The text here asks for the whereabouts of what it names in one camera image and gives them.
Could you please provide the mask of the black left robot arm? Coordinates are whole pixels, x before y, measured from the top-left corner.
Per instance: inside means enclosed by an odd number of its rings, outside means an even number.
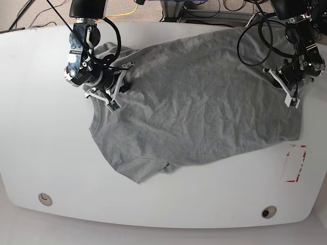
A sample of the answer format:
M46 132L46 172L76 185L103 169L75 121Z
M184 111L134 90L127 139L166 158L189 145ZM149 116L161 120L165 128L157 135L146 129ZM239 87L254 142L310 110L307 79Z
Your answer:
M323 19L326 1L271 1L279 20L284 20L286 39L293 44L294 54L287 55L277 49L272 50L285 57L284 64L276 69L264 69L286 93L285 104L297 106L298 85L301 81L314 81L325 71L325 61L320 55L312 34L312 28L325 28Z

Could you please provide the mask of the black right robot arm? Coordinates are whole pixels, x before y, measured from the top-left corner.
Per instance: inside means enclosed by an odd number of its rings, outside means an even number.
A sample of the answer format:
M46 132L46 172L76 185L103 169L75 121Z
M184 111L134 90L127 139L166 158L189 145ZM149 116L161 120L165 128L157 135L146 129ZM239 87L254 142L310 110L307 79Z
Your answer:
M112 66L120 55L122 42L116 25L105 17L106 7L107 1L72 1L69 15L75 18L76 22L70 29L71 49L64 77L75 87L88 86L85 96L103 101L113 112L123 106L118 94L130 89L124 82L124 77L134 64L129 62L117 67ZM102 59L95 55L95 47L101 39L96 24L100 19L105 20L114 29L118 42L115 54L106 55Z

